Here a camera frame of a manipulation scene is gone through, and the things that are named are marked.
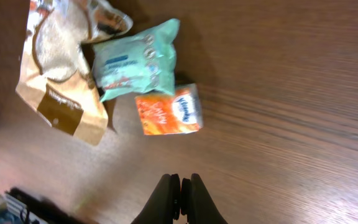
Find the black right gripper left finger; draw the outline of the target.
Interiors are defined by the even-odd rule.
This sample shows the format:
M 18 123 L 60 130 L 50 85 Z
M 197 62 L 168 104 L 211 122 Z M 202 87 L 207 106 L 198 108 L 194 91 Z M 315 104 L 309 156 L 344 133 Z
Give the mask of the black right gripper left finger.
M 132 224 L 173 224 L 180 216 L 181 184 L 178 174 L 164 174 Z

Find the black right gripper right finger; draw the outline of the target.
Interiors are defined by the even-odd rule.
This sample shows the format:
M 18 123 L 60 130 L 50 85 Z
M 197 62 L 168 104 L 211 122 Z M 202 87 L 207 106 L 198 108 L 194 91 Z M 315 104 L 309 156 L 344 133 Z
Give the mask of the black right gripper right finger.
M 199 174 L 181 183 L 181 214 L 188 224 L 227 224 Z

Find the orange juice carton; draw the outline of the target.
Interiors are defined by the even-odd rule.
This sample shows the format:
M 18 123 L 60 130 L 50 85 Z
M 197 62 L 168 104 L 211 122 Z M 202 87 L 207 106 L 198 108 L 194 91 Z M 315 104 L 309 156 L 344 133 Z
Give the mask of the orange juice carton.
M 159 92 L 135 97 L 145 135 L 188 134 L 203 127 L 197 86 L 179 85 L 174 95 Z

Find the teal wet wipes pack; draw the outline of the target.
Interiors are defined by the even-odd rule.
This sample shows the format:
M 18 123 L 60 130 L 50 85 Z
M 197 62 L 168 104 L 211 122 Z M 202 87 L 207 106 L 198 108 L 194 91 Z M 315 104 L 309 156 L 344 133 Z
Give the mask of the teal wet wipes pack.
M 180 20 L 169 19 L 136 35 L 93 45 L 93 76 L 100 101 L 128 93 L 173 95 L 177 53 L 173 45 Z

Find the beige seed pouch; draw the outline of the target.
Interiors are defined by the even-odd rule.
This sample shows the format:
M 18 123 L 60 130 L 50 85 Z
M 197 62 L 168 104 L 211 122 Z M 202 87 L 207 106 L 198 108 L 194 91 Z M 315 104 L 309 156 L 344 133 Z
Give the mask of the beige seed pouch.
M 31 0 L 16 93 L 49 126 L 98 145 L 108 114 L 81 46 L 132 26 L 105 0 Z

